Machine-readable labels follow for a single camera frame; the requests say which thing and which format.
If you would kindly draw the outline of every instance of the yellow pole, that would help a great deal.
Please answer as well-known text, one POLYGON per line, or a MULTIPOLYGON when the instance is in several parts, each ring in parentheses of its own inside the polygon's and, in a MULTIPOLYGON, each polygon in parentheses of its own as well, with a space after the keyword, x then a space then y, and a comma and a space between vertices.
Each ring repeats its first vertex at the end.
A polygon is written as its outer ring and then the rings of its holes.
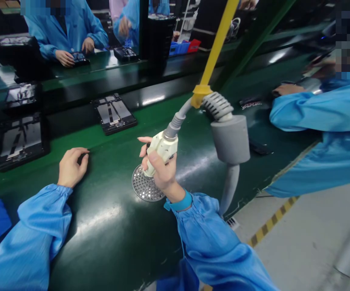
POLYGON ((205 71, 203 72, 202 80, 200 81, 199 85, 195 86, 195 89, 193 91, 194 94, 191 99, 191 105, 195 108, 200 107, 203 97, 212 93, 212 90, 209 86, 209 81, 211 75, 213 74, 215 64, 217 63, 219 53, 221 52, 223 42, 225 41, 225 37, 228 34, 228 30, 230 24, 232 23, 232 19, 237 9, 238 3, 239 0, 228 0, 226 3, 225 11, 223 12, 221 23, 219 24, 217 35, 215 36, 205 71))

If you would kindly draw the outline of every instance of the blue cleanroom suit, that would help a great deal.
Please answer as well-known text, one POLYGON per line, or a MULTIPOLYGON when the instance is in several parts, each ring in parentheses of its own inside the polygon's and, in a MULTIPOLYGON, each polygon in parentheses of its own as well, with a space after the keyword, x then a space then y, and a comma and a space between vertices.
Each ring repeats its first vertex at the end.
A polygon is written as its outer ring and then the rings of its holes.
MULTIPOLYGON (((170 4, 169 0, 160 0, 160 4, 157 10, 154 11, 152 2, 150 0, 148 7, 148 14, 170 14, 170 4)), ((139 46, 139 27, 140 27, 140 0, 129 0, 128 4, 122 9, 120 18, 114 22, 113 32, 118 41, 123 44, 126 40, 125 37, 118 34, 118 28, 120 26, 120 21, 123 17, 126 17, 131 22, 131 28, 129 29, 129 39, 132 40, 132 46, 139 46)))
MULTIPOLYGON (((52 184, 19 206, 20 221, 0 243, 0 290, 47 290, 50 261, 71 220, 66 205, 71 193, 52 184)), ((174 213, 186 245, 182 283, 188 283, 181 289, 167 284, 165 290, 197 291, 196 276, 214 290, 277 290, 254 250, 218 215, 218 201, 201 193, 192 199, 191 208, 174 213)))
POLYGON ((270 121, 284 131, 323 131, 318 143, 266 191, 277 197, 312 193, 350 183, 350 80, 331 79, 323 94, 276 98, 270 121))
POLYGON ((71 0, 70 15, 65 16, 67 35, 55 16, 25 16, 30 35, 35 36, 46 60, 56 60, 55 51, 79 52, 90 37, 96 49, 105 48, 108 35, 91 12, 86 0, 71 0))

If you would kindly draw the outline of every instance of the yellow clamp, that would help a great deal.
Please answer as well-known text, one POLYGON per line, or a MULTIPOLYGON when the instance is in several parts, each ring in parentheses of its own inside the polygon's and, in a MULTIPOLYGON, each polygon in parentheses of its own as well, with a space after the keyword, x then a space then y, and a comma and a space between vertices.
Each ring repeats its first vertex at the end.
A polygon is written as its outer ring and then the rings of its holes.
POLYGON ((191 97, 191 106, 198 109, 202 105, 203 97, 213 93, 209 85, 196 85, 191 97))

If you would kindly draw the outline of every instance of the floor vent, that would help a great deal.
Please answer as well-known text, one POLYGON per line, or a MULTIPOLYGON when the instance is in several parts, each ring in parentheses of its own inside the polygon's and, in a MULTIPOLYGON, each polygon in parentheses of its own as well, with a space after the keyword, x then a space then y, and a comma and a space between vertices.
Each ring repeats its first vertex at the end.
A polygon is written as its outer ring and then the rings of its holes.
POLYGON ((229 220, 226 223, 230 226, 232 230, 235 230, 240 226, 240 224, 234 217, 229 218, 229 220))

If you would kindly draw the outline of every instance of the yellow black warning stripe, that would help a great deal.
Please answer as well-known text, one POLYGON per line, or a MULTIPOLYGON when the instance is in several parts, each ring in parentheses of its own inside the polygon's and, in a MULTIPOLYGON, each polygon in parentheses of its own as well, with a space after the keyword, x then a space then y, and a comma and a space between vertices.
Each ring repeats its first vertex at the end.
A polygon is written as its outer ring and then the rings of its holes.
POLYGON ((284 214, 286 214, 294 205, 294 203, 299 199, 300 196, 290 197, 282 207, 280 207, 274 215, 253 235, 253 237, 248 241, 251 247, 255 247, 263 238, 273 229, 273 227, 282 219, 284 214))

